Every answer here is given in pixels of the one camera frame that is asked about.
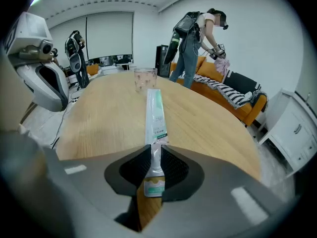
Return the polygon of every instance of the white t-shirt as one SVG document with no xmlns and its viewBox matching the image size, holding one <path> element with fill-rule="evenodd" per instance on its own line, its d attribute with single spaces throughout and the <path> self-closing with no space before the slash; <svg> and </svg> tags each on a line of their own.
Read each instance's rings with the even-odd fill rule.
<svg viewBox="0 0 317 238">
<path fill-rule="evenodd" d="M 214 23 L 215 16 L 210 14 L 210 13 L 203 13 L 203 14 L 198 16 L 196 23 L 199 25 L 199 29 L 200 29 L 199 42 L 202 42 L 204 40 L 205 35 L 206 35 L 206 19 L 210 19 Z"/>
</svg>

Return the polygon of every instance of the pink cloth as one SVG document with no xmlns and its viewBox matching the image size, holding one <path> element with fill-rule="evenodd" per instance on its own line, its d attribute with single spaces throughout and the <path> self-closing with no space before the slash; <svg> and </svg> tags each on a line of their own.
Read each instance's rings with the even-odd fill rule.
<svg viewBox="0 0 317 238">
<path fill-rule="evenodd" d="M 230 62 L 227 59 L 217 58 L 214 61 L 214 66 L 216 66 L 216 70 L 220 72 L 221 75 L 225 75 L 230 66 Z"/>
</svg>

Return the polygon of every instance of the black cushion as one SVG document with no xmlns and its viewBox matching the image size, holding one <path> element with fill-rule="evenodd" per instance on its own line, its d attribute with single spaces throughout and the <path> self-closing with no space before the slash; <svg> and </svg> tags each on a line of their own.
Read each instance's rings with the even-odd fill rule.
<svg viewBox="0 0 317 238">
<path fill-rule="evenodd" d="M 232 71 L 227 73 L 223 83 L 242 94 L 254 92 L 255 90 L 260 90 L 261 88 L 260 84 L 254 80 Z"/>
</svg>

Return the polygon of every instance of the orange sofa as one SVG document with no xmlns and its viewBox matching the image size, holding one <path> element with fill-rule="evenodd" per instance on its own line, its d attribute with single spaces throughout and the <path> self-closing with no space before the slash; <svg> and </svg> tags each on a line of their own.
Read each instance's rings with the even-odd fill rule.
<svg viewBox="0 0 317 238">
<path fill-rule="evenodd" d="M 172 62 L 170 65 L 170 72 L 174 71 L 175 68 L 176 63 Z M 218 82 L 221 82 L 223 78 L 223 76 L 216 71 L 214 64 L 212 62 L 206 61 L 206 57 L 198 57 L 196 74 L 208 77 Z M 184 79 L 179 78 L 177 80 L 177 83 L 183 84 Z M 261 95 L 257 103 L 253 107 L 250 103 L 247 103 L 246 105 L 238 109 L 234 109 L 217 90 L 212 90 L 203 83 L 193 81 L 190 89 L 223 106 L 233 115 L 235 115 L 239 120 L 244 122 L 246 126 L 250 126 L 252 124 L 252 122 L 255 120 L 255 118 L 258 116 L 265 103 L 267 102 L 266 97 L 264 95 Z"/>
</svg>

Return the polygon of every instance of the backpack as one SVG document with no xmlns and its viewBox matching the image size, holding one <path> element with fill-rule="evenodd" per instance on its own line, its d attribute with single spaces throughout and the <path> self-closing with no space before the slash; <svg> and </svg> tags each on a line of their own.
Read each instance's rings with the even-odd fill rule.
<svg viewBox="0 0 317 238">
<path fill-rule="evenodd" d="M 179 34 L 179 37 L 185 39 L 189 31 L 193 29 L 197 18 L 200 13 L 199 11 L 190 11 L 185 14 L 185 16 L 174 26 L 173 31 L 176 31 Z"/>
<path fill-rule="evenodd" d="M 65 53 L 68 57 L 68 59 L 73 55 L 78 53 L 80 47 L 77 43 L 77 41 L 74 39 L 75 34 L 70 36 L 67 41 L 65 42 Z"/>
</svg>

